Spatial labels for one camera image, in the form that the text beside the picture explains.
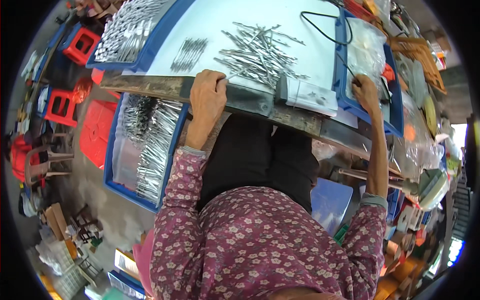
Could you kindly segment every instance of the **metal parts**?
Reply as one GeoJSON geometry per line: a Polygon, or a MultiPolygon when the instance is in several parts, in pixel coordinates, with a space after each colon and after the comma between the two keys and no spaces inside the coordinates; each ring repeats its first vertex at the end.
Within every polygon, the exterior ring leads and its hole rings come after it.
{"type": "Polygon", "coordinates": [[[133,62],[158,20],[156,16],[169,0],[131,0],[125,2],[105,24],[95,51],[95,61],[133,62]]]}
{"type": "Polygon", "coordinates": [[[127,108],[123,116],[123,129],[127,137],[135,143],[138,148],[144,143],[148,121],[152,110],[158,106],[157,99],[130,94],[127,108]]]}
{"type": "Polygon", "coordinates": [[[179,118],[182,104],[160,100],[148,122],[143,136],[144,145],[137,168],[137,194],[158,203],[168,162],[168,150],[179,118]]]}
{"type": "Polygon", "coordinates": [[[258,25],[253,27],[237,22],[233,24],[239,27],[238,36],[223,30],[222,33],[228,36],[239,49],[222,49],[219,53],[225,57],[214,58],[231,69],[232,75],[229,78],[242,76],[272,89],[275,89],[276,82],[282,74],[296,79],[308,78],[306,75],[295,73],[290,68],[297,59],[286,54],[276,45],[289,47],[286,42],[274,39],[274,35],[305,45],[303,41],[279,32],[277,29],[280,25],[266,29],[258,25]]]}
{"type": "Polygon", "coordinates": [[[197,40],[187,38],[183,41],[179,52],[173,59],[170,70],[174,72],[190,72],[205,51],[206,47],[206,38],[197,40]]]}
{"type": "Polygon", "coordinates": [[[123,131],[140,150],[135,191],[156,204],[182,103],[134,94],[124,101],[123,131]]]}

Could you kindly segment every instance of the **red stool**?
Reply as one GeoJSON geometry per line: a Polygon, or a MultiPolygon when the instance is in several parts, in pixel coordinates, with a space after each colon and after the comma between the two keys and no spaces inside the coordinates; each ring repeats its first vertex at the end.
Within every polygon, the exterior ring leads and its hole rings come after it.
{"type": "Polygon", "coordinates": [[[80,151],[101,170],[105,164],[108,136],[116,109],[115,102],[93,100],[80,133],[80,151]]]}
{"type": "MultiPolygon", "coordinates": [[[[100,85],[100,82],[102,82],[103,74],[105,73],[105,70],[99,70],[97,68],[93,68],[92,70],[92,80],[94,83],[97,85],[100,85]]],[[[114,96],[116,99],[120,99],[120,93],[113,92],[110,90],[107,90],[112,96],[114,96]]]]}
{"type": "Polygon", "coordinates": [[[73,120],[73,112],[75,111],[76,104],[71,101],[71,93],[70,91],[52,89],[45,114],[46,120],[77,127],[77,121],[73,120]],[[60,106],[58,110],[56,109],[54,112],[53,105],[55,104],[56,98],[60,98],[60,106]]]}
{"type": "Polygon", "coordinates": [[[72,42],[63,50],[63,54],[77,65],[84,66],[99,41],[100,37],[98,35],[80,27],[72,42]]]}

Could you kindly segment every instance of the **red jacket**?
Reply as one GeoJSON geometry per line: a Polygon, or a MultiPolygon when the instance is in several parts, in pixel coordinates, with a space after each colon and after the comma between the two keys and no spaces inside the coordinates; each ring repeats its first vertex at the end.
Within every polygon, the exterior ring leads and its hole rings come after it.
{"type": "MultiPolygon", "coordinates": [[[[25,159],[27,153],[32,150],[32,145],[28,145],[24,141],[24,135],[19,135],[13,140],[12,144],[12,173],[16,178],[21,182],[25,182],[25,159]]],[[[32,165],[37,165],[40,163],[40,158],[38,154],[34,154],[30,159],[32,165]]]]}

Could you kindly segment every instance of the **red bag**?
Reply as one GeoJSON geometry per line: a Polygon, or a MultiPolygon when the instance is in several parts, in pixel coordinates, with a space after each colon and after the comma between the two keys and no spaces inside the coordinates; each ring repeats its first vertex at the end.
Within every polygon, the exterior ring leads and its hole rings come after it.
{"type": "Polygon", "coordinates": [[[72,102],[75,104],[82,103],[92,90],[92,79],[90,77],[80,78],[72,92],[72,102]]]}
{"type": "Polygon", "coordinates": [[[382,76],[385,77],[387,81],[395,80],[395,72],[393,72],[392,67],[390,67],[388,63],[385,64],[385,69],[382,73],[382,76]]]}

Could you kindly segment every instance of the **pink floral shirt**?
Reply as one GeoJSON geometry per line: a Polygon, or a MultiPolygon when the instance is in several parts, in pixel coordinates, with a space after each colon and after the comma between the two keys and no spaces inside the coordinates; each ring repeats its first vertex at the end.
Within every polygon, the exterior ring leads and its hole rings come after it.
{"type": "Polygon", "coordinates": [[[372,299],[384,263],[386,209],[360,205],[342,246],[284,193],[223,192],[197,213],[205,154],[177,150],[155,217],[150,281],[159,299],[265,299],[309,287],[372,299]]]}

